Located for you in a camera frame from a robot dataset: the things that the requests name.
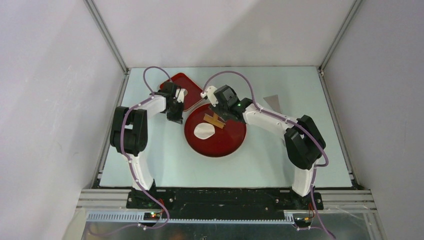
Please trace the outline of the round red plate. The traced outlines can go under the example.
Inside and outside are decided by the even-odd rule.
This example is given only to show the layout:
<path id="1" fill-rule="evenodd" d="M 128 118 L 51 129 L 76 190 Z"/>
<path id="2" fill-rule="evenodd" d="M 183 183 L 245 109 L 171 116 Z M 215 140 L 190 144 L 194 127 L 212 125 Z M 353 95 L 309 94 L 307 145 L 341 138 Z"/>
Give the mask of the round red plate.
<path id="1" fill-rule="evenodd" d="M 194 136 L 194 128 L 200 123 L 206 123 L 203 120 L 204 115 L 212 116 L 214 112 L 209 104 L 203 104 L 194 109 L 187 117 L 184 124 L 184 136 L 188 145 L 198 154 L 219 158 L 232 154 L 244 142 L 247 127 L 241 122 L 228 120 L 223 129 L 215 126 L 215 134 L 208 139 L 202 140 Z"/>

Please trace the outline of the wooden dough roller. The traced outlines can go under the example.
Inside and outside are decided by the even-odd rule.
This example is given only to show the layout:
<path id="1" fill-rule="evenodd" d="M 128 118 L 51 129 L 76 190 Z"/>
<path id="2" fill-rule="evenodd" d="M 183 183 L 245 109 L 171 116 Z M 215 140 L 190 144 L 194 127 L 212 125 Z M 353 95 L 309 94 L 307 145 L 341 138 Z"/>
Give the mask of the wooden dough roller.
<path id="1" fill-rule="evenodd" d="M 220 117 L 216 113 L 213 115 L 205 114 L 203 120 L 219 129 L 225 127 L 225 123 L 220 120 Z"/>

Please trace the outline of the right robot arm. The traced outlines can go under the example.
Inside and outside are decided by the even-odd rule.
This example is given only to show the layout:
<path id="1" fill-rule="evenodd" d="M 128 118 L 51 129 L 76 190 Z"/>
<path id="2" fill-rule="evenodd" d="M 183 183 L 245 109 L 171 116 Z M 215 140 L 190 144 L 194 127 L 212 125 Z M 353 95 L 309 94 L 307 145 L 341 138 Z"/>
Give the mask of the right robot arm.
<path id="1" fill-rule="evenodd" d="M 304 209 L 311 202 L 311 186 L 315 180 L 314 168 L 323 156 L 326 143 L 313 119 L 307 115 L 292 118 L 263 108 L 250 98 L 239 99 L 228 85 L 209 86 L 202 93 L 209 100 L 210 109 L 225 122 L 232 120 L 260 127 L 279 136 L 294 165 L 291 204 Z"/>

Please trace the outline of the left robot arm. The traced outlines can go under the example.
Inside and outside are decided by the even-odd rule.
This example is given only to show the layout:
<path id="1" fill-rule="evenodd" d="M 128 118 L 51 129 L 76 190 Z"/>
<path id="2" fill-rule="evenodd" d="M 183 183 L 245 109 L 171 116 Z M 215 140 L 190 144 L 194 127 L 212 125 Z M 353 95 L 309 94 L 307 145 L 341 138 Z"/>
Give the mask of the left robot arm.
<path id="1" fill-rule="evenodd" d="M 148 121 L 157 114 L 166 114 L 168 121 L 182 124 L 186 94 L 186 89 L 166 81 L 163 88 L 142 102 L 132 107 L 118 106 L 114 110 L 109 142 L 126 160 L 132 175 L 132 188 L 142 191 L 138 201 L 145 208 L 153 208 L 158 202 L 158 194 L 150 190 L 155 180 L 144 155 Z"/>

